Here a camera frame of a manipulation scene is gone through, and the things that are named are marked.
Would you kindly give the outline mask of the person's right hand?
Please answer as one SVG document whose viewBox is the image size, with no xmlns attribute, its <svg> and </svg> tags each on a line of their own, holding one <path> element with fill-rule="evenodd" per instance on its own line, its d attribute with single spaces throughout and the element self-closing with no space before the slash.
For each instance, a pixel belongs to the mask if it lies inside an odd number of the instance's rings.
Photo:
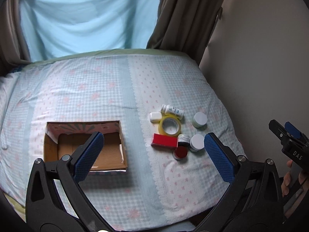
<svg viewBox="0 0 309 232">
<path fill-rule="evenodd" d="M 302 184 L 306 180 L 306 176 L 304 175 L 303 172 L 299 174 L 299 183 Z M 283 182 L 281 184 L 281 191 L 282 191 L 282 196 L 288 195 L 290 188 L 291 188 L 291 181 L 292 177 L 290 172 L 286 173 L 285 176 L 283 177 Z"/>
</svg>

